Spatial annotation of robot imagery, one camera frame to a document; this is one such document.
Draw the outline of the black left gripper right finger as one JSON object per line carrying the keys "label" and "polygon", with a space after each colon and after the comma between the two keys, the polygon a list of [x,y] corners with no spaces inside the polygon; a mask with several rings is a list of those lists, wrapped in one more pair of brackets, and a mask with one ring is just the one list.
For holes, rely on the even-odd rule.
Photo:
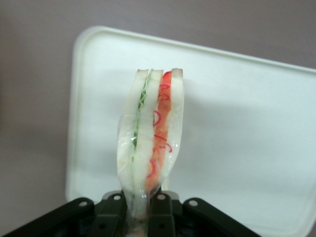
{"label": "black left gripper right finger", "polygon": [[252,231],[206,201],[181,203],[167,193],[151,199],[149,237],[251,237]]}

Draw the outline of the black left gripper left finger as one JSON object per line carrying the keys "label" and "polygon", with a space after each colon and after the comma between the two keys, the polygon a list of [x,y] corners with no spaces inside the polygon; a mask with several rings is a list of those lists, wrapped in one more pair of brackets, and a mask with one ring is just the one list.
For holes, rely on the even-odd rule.
{"label": "black left gripper left finger", "polygon": [[7,234],[6,237],[119,237],[126,213],[123,193],[95,204],[77,198]]}

